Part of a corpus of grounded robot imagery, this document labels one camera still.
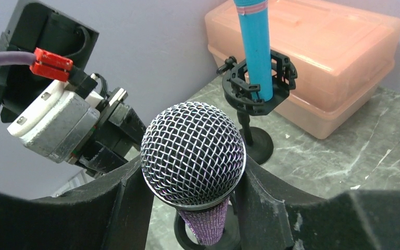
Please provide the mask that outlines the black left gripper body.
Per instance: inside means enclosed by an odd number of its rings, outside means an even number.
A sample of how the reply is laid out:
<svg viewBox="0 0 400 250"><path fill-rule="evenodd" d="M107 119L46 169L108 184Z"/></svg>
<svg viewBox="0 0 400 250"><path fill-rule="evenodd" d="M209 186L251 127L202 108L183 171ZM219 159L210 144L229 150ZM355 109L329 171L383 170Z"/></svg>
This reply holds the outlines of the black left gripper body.
<svg viewBox="0 0 400 250"><path fill-rule="evenodd" d="M140 149L146 127L126 98L126 90L117 87L97 103L100 117L71 153L72 165L98 177L126 164L131 148Z"/></svg>

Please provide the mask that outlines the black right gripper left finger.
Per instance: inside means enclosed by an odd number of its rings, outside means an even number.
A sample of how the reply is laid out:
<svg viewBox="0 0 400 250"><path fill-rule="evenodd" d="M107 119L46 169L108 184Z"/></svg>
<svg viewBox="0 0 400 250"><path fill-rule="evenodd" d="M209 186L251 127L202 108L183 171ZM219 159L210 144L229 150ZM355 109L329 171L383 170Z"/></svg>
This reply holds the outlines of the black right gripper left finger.
<svg viewBox="0 0 400 250"><path fill-rule="evenodd" d="M0 193L0 249L144 249L153 199L139 158L59 197Z"/></svg>

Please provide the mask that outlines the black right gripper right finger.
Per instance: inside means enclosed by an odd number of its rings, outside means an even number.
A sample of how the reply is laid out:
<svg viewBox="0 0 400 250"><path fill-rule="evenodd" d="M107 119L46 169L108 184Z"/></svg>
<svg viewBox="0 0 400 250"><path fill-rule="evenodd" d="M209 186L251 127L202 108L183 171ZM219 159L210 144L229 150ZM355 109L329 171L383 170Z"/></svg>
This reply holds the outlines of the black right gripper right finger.
<svg viewBox="0 0 400 250"><path fill-rule="evenodd" d="M243 249L400 249L400 191L324 199L247 157L235 195Z"/></svg>

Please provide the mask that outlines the purple glitter microphone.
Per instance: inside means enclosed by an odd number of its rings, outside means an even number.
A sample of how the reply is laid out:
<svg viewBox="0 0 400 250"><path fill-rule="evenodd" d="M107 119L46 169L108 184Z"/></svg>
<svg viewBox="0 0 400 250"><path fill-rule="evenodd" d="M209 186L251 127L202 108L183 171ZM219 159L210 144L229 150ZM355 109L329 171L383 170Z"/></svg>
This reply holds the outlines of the purple glitter microphone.
<svg viewBox="0 0 400 250"><path fill-rule="evenodd" d="M218 243L246 167L245 143L233 120L207 103L175 104L150 122L140 159L147 186L177 210L198 243Z"/></svg>

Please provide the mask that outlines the shock mount desk stand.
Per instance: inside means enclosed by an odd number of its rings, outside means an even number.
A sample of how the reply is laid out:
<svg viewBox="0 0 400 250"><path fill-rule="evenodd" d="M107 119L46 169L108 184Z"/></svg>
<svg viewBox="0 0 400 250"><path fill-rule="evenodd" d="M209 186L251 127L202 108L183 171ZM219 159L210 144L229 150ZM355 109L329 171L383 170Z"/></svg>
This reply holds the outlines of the shock mount desk stand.
<svg viewBox="0 0 400 250"><path fill-rule="evenodd" d="M236 110L238 122L242 126L240 134L245 142L246 152L260 165L272 156L274 144L268 132L250 125L250 117L270 114L289 97L291 90L296 89L297 79L296 68L288 56L272 50L270 57L273 73L268 80L268 87L273 91L273 97L268 101L260 97L264 87L248 82L246 60L237 62L235 57L230 56L217 69L217 74L223 74L224 97Z"/></svg>

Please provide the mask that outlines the blue toy microphone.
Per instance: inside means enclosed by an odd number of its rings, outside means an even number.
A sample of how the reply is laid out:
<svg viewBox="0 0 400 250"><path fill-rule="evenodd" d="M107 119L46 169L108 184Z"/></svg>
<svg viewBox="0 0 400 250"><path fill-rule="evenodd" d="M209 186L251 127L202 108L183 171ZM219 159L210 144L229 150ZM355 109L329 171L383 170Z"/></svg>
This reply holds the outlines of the blue toy microphone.
<svg viewBox="0 0 400 250"><path fill-rule="evenodd" d="M267 1L234 1L239 17L244 53L251 84L260 91L253 97L269 101L273 98L270 37Z"/></svg>

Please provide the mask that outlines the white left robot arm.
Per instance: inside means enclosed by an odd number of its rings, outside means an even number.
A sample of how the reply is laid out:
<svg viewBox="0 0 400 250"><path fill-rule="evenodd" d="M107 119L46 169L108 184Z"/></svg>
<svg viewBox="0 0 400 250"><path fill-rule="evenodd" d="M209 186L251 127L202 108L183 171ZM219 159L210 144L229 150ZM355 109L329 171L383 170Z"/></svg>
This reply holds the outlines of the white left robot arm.
<svg viewBox="0 0 400 250"><path fill-rule="evenodd" d="M98 32L40 1L19 1L0 37L0 119L27 149L98 177L139 149L145 126L124 103L85 72Z"/></svg>

